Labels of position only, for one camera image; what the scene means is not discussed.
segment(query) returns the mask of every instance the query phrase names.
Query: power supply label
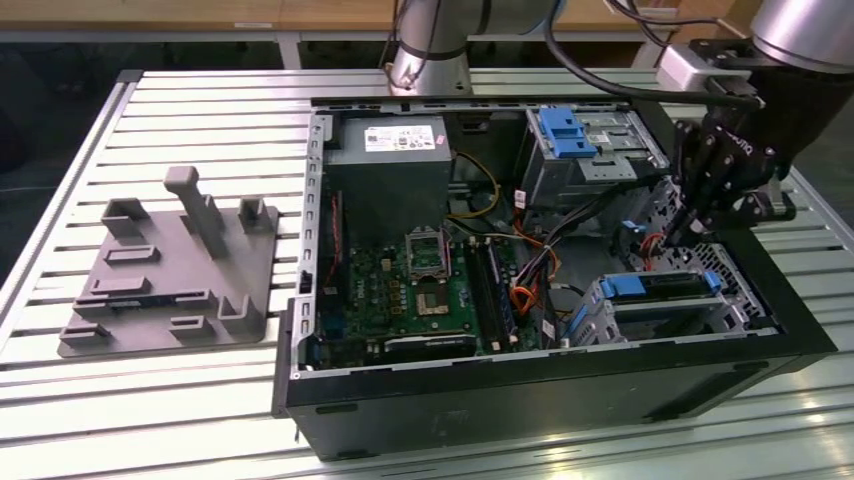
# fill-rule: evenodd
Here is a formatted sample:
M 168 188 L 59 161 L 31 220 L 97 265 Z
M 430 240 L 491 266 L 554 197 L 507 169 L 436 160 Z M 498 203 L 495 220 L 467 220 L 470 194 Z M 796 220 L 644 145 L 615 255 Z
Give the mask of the power supply label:
M 365 152 L 402 152 L 435 150 L 436 141 L 430 125 L 368 127 L 364 130 Z

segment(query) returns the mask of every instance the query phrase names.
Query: yellow cable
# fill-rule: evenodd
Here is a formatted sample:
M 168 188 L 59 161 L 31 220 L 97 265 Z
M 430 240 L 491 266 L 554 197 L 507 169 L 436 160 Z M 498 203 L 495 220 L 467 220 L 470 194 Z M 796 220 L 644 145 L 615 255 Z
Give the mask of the yellow cable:
M 452 213 L 452 214 L 448 215 L 448 218 L 476 218 L 480 215 L 486 215 L 487 213 L 490 213 L 492 211 L 492 209 L 498 206 L 498 200 L 500 198 L 500 188 L 502 187 L 498 184 L 498 181 L 495 180 L 495 177 L 492 176 L 492 174 L 490 173 L 487 168 L 483 166 L 483 164 L 480 163 L 480 161 L 475 157 L 468 155 L 466 152 L 456 152 L 456 155 L 459 155 L 466 160 L 468 160 L 471 163 L 474 163 L 475 166 L 480 169 L 480 171 L 483 173 L 486 173 L 486 176 L 490 177 L 490 181 L 492 182 L 492 190 L 494 190 L 492 191 L 492 203 L 490 203 L 490 205 L 484 209 L 478 210 L 476 212 Z

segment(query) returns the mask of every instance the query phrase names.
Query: ram slot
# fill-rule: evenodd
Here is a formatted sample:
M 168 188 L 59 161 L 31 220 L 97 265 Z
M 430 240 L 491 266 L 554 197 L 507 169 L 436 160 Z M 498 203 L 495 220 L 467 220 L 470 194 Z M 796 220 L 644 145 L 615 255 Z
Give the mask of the ram slot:
M 484 245 L 468 245 L 464 256 L 483 349 L 499 353 L 507 346 L 507 335 L 502 325 L 503 316 L 492 265 Z

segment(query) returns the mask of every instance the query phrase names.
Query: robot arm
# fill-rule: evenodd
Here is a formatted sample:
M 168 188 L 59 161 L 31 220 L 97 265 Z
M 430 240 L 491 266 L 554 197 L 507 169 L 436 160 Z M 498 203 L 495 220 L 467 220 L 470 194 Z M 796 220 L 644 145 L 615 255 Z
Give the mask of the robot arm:
M 543 18 L 554 21 L 563 3 L 404 0 L 395 21 L 400 49 L 387 71 L 392 94 L 471 94 L 468 35 L 527 33 Z M 779 181 L 854 92 L 854 1 L 766 0 L 752 30 L 751 39 L 670 46 L 658 74 L 670 92 L 608 84 L 574 64 L 546 30 L 558 60 L 602 90 L 708 106 L 700 123 L 676 124 L 671 168 L 680 204 L 663 245 L 794 218 Z
M 526 34 L 552 0 L 403 0 L 392 28 L 400 48 L 388 71 L 396 96 L 471 95 L 470 35 Z
M 710 107 L 702 123 L 676 124 L 682 205 L 668 245 L 794 218 L 779 181 L 854 92 L 854 2 L 766 0 L 752 30 L 751 39 L 695 40 L 662 57 L 664 85 L 762 102 L 754 111 Z

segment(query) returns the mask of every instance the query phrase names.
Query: aluminum extrusion table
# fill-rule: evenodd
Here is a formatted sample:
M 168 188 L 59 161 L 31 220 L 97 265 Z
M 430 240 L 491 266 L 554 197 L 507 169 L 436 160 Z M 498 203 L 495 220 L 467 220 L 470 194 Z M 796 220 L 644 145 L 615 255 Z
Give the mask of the aluminum extrusion table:
M 599 73 L 654 86 L 651 71 Z M 476 70 L 472 80 L 484 95 L 595 91 L 559 70 Z M 152 72 L 116 84 L 0 291 L 0 477 L 660 480 L 851 474 L 854 236 L 796 172 L 787 186 L 798 218 L 756 234 L 841 353 L 695 419 L 323 464 L 296 440 L 293 423 L 268 417 L 277 321 L 260 344 L 237 350 L 121 360 L 57 356 L 57 332 L 105 233 L 97 223 L 104 204 L 136 196 L 149 211 L 177 208 L 160 184 L 171 165 L 196 166 L 200 190 L 221 208 L 253 194 L 283 212 L 268 310 L 285 308 L 309 99 L 383 95 L 383 83 L 376 71 L 303 70 Z M 671 106 L 668 113 L 696 118 L 703 110 Z

